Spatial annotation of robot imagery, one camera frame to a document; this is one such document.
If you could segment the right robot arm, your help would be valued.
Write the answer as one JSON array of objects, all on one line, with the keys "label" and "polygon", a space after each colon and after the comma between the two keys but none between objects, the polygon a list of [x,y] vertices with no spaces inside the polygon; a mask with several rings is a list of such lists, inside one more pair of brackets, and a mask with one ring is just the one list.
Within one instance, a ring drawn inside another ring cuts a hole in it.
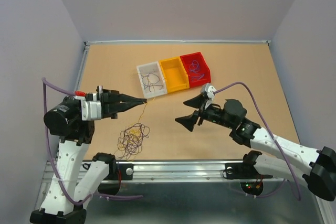
[{"label": "right robot arm", "polygon": [[241,170],[244,175],[270,175],[306,186],[315,196],[335,200],[335,151],[306,147],[272,135],[266,128],[247,119],[247,110],[235,99],[224,106],[214,104],[205,94],[184,102],[195,108],[191,115],[175,121],[190,132],[203,121],[230,129],[229,137],[239,145],[251,148],[244,156]]}]

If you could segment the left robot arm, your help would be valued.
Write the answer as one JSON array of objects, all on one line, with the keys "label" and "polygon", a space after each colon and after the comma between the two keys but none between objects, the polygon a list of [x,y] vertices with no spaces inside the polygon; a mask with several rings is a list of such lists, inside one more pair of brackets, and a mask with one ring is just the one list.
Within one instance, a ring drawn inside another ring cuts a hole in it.
[{"label": "left robot arm", "polygon": [[58,155],[48,154],[54,174],[47,195],[40,208],[31,213],[30,222],[84,223],[87,206],[99,185],[105,178],[113,178],[118,169],[114,155],[97,153],[84,177],[78,178],[95,132],[95,121],[117,119],[118,113],[144,105],[147,100],[102,86],[95,93],[69,92],[43,80],[43,87],[51,87],[65,97],[44,111],[46,135],[59,137]]}]

